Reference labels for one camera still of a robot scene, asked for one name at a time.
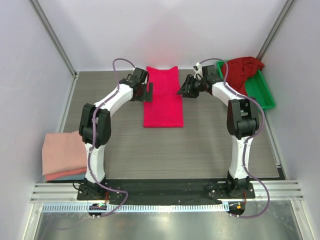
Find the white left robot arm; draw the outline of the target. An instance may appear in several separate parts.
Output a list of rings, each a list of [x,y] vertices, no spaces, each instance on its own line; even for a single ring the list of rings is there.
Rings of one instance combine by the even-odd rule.
[[[101,200],[109,191],[106,189],[104,154],[112,135],[112,116],[126,102],[152,101],[153,84],[149,83],[149,77],[147,70],[136,67],[102,100],[83,106],[78,132],[87,161],[86,174],[78,188],[78,200]]]

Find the hot pink t shirt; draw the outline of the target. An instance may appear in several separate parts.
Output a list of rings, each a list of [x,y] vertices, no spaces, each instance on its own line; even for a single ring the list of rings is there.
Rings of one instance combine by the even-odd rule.
[[[143,127],[184,127],[183,100],[180,89],[179,69],[156,69],[148,66],[149,82],[153,83],[152,101],[143,104]]]

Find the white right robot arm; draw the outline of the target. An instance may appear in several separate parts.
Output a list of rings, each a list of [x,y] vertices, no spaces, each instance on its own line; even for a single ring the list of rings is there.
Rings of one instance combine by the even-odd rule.
[[[195,99],[201,92],[209,93],[227,106],[226,128],[232,138],[231,164],[225,183],[206,185],[208,196],[213,200],[244,198],[252,191],[248,163],[253,136],[260,128],[258,108],[220,78],[214,65],[197,63],[194,74],[187,75],[177,94]]]

